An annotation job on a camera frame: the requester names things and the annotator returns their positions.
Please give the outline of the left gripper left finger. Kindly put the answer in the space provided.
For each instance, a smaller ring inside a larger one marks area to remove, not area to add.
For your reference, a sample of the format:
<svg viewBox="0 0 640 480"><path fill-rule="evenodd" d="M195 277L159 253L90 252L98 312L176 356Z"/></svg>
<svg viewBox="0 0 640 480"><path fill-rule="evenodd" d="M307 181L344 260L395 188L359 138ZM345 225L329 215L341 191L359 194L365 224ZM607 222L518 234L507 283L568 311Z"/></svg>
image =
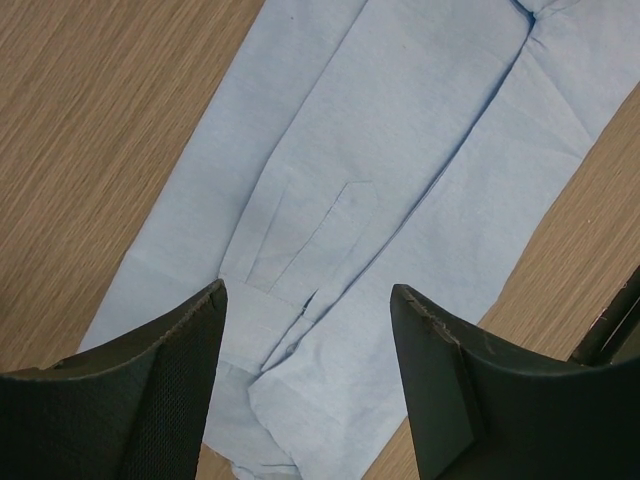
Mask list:
<svg viewBox="0 0 640 480"><path fill-rule="evenodd" d="M3 373L2 478L195 478L227 302L216 280L105 344Z"/></svg>

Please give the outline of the light blue long sleeve shirt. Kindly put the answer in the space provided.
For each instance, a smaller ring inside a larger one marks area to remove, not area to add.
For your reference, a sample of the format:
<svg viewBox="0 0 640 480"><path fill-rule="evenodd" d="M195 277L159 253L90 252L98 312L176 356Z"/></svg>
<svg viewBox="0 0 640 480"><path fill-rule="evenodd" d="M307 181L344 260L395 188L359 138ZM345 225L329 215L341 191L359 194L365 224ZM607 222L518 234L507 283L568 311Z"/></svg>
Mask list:
<svg viewBox="0 0 640 480"><path fill-rule="evenodd" d="M359 479L406 415L392 287L479 321L638 80L635 1L267 1L81 346L220 278L205 443Z"/></svg>

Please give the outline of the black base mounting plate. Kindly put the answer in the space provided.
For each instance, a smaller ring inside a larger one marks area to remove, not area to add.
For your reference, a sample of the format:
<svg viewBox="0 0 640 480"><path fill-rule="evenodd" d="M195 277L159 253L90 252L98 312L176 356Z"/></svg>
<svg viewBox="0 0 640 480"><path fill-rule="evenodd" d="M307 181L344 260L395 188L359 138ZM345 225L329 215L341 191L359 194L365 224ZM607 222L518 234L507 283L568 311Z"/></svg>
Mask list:
<svg viewBox="0 0 640 480"><path fill-rule="evenodd" d="M570 356L586 366L615 364L639 356L639 268L593 322Z"/></svg>

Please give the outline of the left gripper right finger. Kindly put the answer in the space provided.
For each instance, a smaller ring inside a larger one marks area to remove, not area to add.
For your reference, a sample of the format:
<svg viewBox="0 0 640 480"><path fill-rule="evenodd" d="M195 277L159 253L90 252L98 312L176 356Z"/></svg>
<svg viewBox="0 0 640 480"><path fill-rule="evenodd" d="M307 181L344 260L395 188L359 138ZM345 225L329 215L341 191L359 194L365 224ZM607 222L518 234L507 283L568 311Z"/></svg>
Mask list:
<svg viewBox="0 0 640 480"><path fill-rule="evenodd" d="M506 341L407 285L390 308L421 478L638 477L637 327L579 364Z"/></svg>

